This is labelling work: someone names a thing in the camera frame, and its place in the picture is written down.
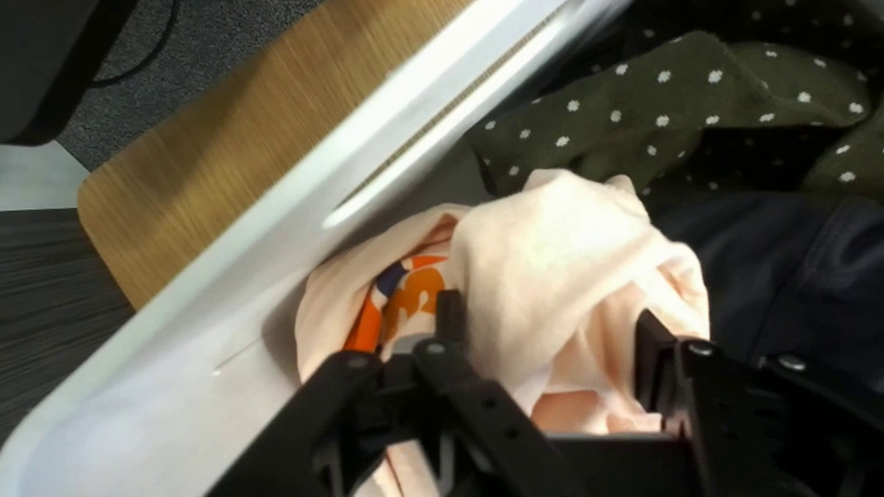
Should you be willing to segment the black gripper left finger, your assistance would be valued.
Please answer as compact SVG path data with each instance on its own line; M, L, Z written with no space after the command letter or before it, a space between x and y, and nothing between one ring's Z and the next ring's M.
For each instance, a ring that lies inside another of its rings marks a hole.
M437 297L437 330L403 355L331 355L208 497L355 497L389 448L415 443L442 497L584 497L515 397L466 359L466 303Z

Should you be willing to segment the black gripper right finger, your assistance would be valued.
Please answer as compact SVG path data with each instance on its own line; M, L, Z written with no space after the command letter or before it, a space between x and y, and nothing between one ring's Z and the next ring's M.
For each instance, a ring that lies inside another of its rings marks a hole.
M642 497L884 497L884 404L824 363L744 366L645 313L634 393L660 414L635 457Z

